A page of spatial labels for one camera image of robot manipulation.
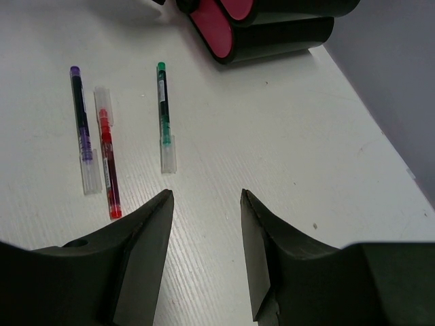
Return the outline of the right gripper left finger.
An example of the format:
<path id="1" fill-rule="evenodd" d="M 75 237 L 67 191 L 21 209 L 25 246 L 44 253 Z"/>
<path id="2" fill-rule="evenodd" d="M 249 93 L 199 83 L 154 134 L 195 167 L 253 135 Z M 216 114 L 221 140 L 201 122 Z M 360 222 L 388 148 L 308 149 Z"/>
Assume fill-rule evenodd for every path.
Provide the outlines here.
<path id="1" fill-rule="evenodd" d="M 2 325 L 152 325 L 173 221 L 163 190 L 61 247 L 1 243 Z"/>

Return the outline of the green pen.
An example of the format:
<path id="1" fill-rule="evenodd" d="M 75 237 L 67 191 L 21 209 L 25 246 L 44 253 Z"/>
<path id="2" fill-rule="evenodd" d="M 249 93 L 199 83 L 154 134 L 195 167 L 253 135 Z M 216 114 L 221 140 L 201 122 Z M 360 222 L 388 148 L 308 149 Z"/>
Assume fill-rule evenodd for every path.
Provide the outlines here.
<path id="1" fill-rule="evenodd" d="M 164 62 L 157 64 L 156 72 L 160 123 L 160 169 L 162 174 L 175 174 L 177 170 L 175 137 L 171 132 L 167 72 Z"/>

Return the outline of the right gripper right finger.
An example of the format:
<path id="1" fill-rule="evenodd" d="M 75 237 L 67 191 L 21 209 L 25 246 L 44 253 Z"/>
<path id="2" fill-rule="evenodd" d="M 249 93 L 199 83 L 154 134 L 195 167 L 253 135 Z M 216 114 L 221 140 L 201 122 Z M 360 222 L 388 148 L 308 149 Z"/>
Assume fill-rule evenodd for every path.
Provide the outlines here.
<path id="1" fill-rule="evenodd" d="M 434 244 L 322 243 L 241 193 L 253 320 L 259 325 L 433 325 Z"/>

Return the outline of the pink bottom drawer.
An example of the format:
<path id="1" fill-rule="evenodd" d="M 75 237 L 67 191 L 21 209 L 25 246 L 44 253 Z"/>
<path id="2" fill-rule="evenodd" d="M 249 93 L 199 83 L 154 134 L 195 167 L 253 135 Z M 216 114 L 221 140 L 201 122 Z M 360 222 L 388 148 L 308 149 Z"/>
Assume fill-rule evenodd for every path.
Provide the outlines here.
<path id="1" fill-rule="evenodd" d="M 190 17 L 212 54 L 226 58 L 232 49 L 232 27 L 216 1 L 199 1 Z"/>

